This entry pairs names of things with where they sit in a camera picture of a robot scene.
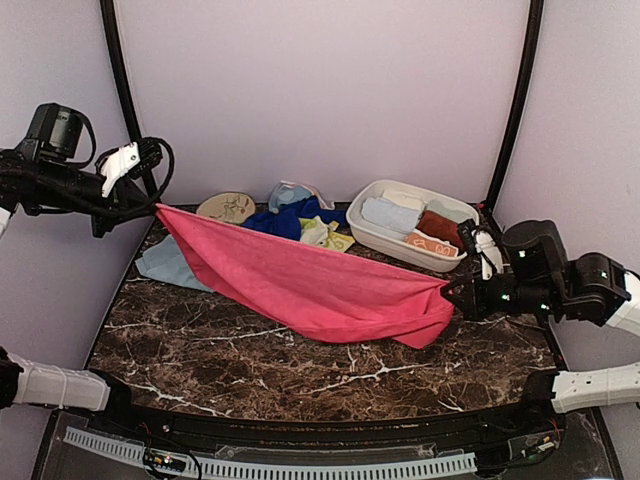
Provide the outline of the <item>large pale blue towel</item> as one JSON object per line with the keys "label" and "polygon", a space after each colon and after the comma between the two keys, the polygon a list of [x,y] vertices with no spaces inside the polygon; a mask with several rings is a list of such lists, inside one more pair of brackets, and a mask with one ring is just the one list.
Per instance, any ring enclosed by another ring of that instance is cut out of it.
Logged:
{"label": "large pale blue towel", "polygon": [[401,234],[413,231],[421,217],[420,210],[398,205],[383,197],[367,198],[361,214],[366,221]]}

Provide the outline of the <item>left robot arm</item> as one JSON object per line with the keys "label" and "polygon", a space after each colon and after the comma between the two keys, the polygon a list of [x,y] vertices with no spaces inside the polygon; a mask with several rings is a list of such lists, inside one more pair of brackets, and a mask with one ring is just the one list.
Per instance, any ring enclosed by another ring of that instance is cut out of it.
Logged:
{"label": "left robot arm", "polygon": [[80,369],[132,256],[56,217],[51,233],[13,234],[1,250],[1,405],[101,412],[120,436],[141,427],[130,390]]}

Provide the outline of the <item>pink towel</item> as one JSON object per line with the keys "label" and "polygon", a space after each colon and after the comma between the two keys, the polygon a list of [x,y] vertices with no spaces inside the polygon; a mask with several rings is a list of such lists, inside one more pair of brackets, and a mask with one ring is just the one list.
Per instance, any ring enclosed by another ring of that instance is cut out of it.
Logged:
{"label": "pink towel", "polygon": [[163,204],[157,216],[201,283],[312,340],[421,349],[452,320],[441,279]]}

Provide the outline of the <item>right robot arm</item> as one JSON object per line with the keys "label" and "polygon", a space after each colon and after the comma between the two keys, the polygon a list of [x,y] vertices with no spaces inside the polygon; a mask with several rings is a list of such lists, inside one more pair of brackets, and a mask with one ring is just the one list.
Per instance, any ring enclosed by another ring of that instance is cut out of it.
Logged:
{"label": "right robot arm", "polygon": [[552,369],[530,374],[510,424],[534,432],[555,415],[639,401],[639,276],[600,253],[532,278],[472,275],[441,290],[469,321],[531,315],[559,344]]}

